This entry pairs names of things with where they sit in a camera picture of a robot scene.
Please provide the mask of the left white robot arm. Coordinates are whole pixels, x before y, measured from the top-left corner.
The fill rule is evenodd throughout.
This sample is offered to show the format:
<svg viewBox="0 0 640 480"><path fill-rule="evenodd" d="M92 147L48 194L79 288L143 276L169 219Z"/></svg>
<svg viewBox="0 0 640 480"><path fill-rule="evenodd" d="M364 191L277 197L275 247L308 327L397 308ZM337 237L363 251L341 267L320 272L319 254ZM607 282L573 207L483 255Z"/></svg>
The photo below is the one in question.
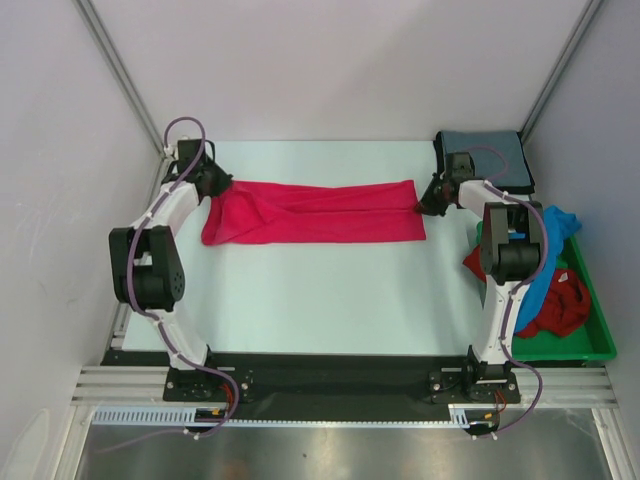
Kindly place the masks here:
<svg viewBox="0 0 640 480"><path fill-rule="evenodd" d="M170 364L167 401L208 401L222 391L231 403L233 379L208 364L210 349L181 306L186 274L176 235L205 198L229 189L232 176L216 163L209 140L181 139L169 154L167 174L147 211L109 233L114 292L164 344Z"/></svg>

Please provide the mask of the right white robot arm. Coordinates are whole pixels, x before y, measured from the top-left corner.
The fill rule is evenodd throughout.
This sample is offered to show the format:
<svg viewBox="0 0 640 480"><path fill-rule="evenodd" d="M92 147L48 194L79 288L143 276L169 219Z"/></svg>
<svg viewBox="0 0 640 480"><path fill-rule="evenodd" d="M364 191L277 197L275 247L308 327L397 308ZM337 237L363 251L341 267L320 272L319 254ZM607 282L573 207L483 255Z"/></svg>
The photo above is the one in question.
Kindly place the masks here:
<svg viewBox="0 0 640 480"><path fill-rule="evenodd" d="M454 389L470 402L490 400L499 388L512 388L512 341L524 297L548 256L543 207L498 189L476 175L468 152L445 156L416 211L443 216L449 206L466 209L483 223L480 266L486 278L486 326L470 345Z"/></svg>

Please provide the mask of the pink t shirt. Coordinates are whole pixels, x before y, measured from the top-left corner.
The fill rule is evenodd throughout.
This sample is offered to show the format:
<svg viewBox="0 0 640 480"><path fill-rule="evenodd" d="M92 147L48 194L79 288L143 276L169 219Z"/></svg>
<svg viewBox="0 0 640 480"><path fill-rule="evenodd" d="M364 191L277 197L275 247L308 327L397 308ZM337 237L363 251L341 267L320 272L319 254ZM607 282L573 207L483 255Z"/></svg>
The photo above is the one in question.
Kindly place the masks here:
<svg viewBox="0 0 640 480"><path fill-rule="evenodd" d="M206 246L393 243L427 238L414 182L317 187L235 181L211 200Z"/></svg>

